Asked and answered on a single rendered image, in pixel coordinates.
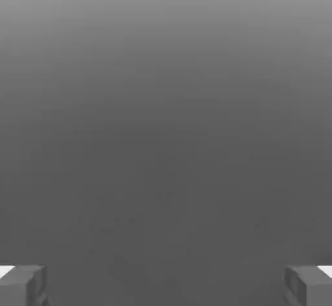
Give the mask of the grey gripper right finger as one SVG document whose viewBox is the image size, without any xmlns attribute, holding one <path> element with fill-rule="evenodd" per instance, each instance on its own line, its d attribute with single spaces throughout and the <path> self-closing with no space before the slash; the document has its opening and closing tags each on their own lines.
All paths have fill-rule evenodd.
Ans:
<svg viewBox="0 0 332 306">
<path fill-rule="evenodd" d="M 286 266 L 287 306 L 332 306 L 332 265 Z"/>
</svg>

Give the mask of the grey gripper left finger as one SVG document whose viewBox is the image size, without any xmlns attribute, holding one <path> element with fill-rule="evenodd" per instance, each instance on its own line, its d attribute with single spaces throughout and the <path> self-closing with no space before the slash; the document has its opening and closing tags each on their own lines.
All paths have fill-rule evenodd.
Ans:
<svg viewBox="0 0 332 306">
<path fill-rule="evenodd" d="M 0 306 L 49 306 L 47 267 L 0 265 Z"/>
</svg>

